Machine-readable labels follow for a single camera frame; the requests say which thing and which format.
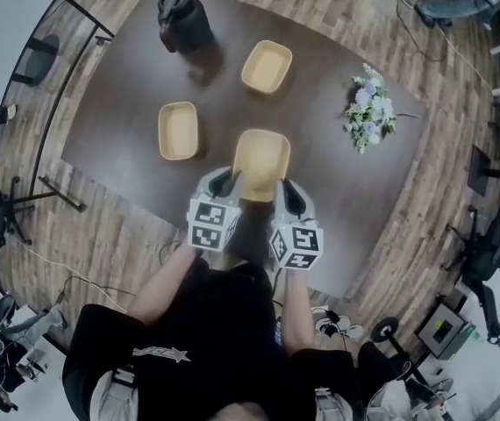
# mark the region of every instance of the flower bouquet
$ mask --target flower bouquet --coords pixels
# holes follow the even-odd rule
[[[355,94],[355,103],[346,111],[350,121],[344,125],[352,134],[359,154],[364,154],[369,145],[377,145],[387,134],[396,132],[396,115],[382,75],[368,64],[363,64],[363,69],[369,78],[354,77],[354,83],[360,88]]]

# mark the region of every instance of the wooden floor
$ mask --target wooden floor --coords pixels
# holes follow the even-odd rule
[[[139,0],[77,0],[112,31],[117,32]],[[311,291],[316,303],[329,303],[368,330],[380,318],[401,319],[398,338],[408,348],[412,335],[438,292],[452,288],[454,274],[439,270],[460,245],[447,235],[447,223],[467,226],[466,207],[474,203],[484,213],[497,210],[500,183],[490,181],[486,198],[466,187],[471,146],[494,155],[491,95],[480,78],[437,31],[428,31],[413,11],[400,11],[412,35],[433,58],[417,48],[396,16],[394,0],[240,0],[292,18],[347,46],[399,81],[429,109],[429,119],[404,190],[367,266],[344,300]],[[18,115],[0,128],[0,188],[8,190],[19,175],[20,194],[30,186],[33,163],[54,96],[88,35],[92,24],[67,4],[48,16],[39,35],[56,33],[61,55],[38,88],[13,83],[7,103],[17,103]],[[498,60],[489,56],[492,36],[475,22],[455,25],[449,39],[490,83],[499,81]],[[26,216],[23,227],[33,240],[32,250],[54,262],[64,262],[100,285],[136,292],[160,267],[159,251],[181,233],[172,225],[112,194],[61,161],[61,150],[77,105],[104,46],[90,42],[55,113],[39,175],[49,175],[81,199],[88,209],[79,214],[61,200],[45,200]],[[398,126],[398,131],[407,129]],[[42,185],[36,183],[36,192]],[[53,303],[70,272],[45,263],[14,238],[0,252],[0,282],[19,303],[35,310]],[[130,296],[116,294],[126,307]],[[64,303],[65,316],[74,325],[86,303],[111,303],[93,287],[73,280]],[[70,333],[61,342],[66,344]]]

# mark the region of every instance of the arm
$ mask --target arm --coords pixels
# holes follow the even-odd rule
[[[195,258],[196,249],[182,243],[133,299],[127,311],[128,315],[145,325],[151,325],[162,317],[174,300]]]
[[[286,270],[285,300],[282,312],[282,345],[287,355],[314,347],[309,290],[303,271]]]

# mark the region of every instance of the tan tray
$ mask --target tan tray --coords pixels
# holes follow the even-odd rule
[[[197,152],[197,111],[190,102],[170,103],[159,112],[159,148],[169,161],[188,159]]]
[[[277,181],[285,178],[291,144],[285,136],[264,130],[242,133],[234,156],[234,173],[242,172],[242,197],[250,201],[274,200]]]
[[[242,81],[252,89],[272,94],[279,89],[293,61],[293,53],[271,40],[261,40],[242,68]]]

